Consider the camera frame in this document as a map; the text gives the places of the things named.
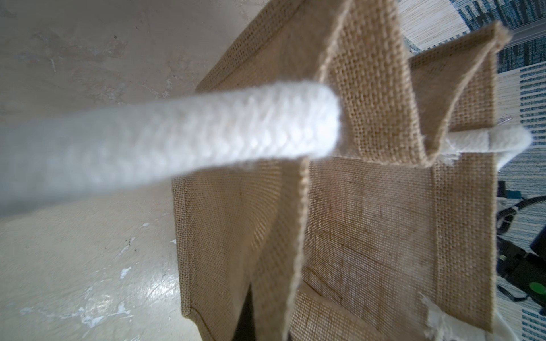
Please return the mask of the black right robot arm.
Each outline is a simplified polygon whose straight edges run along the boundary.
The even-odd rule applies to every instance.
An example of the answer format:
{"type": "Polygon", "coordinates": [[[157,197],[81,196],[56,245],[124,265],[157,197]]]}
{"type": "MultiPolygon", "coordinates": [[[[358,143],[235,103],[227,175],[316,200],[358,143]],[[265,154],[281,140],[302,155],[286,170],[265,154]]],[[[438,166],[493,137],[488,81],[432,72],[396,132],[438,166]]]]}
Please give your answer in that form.
{"type": "Polygon", "coordinates": [[[496,213],[496,273],[510,285],[525,295],[517,297],[510,291],[497,286],[497,289],[514,303],[530,299],[540,309],[538,314],[545,315],[545,230],[541,230],[526,251],[503,236],[510,230],[516,215],[522,210],[545,202],[545,196],[524,198],[518,191],[506,189],[504,181],[498,182],[498,199],[516,200],[517,203],[496,213]]]}

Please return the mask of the burlap tote bag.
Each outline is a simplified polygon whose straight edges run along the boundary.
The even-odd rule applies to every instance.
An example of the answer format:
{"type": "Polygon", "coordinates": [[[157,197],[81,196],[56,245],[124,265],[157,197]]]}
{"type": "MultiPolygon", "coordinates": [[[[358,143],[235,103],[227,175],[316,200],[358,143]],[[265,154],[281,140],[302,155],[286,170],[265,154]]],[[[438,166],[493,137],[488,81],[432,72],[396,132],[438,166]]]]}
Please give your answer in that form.
{"type": "Polygon", "coordinates": [[[515,340],[506,18],[3,1],[1,339],[515,340]]]}

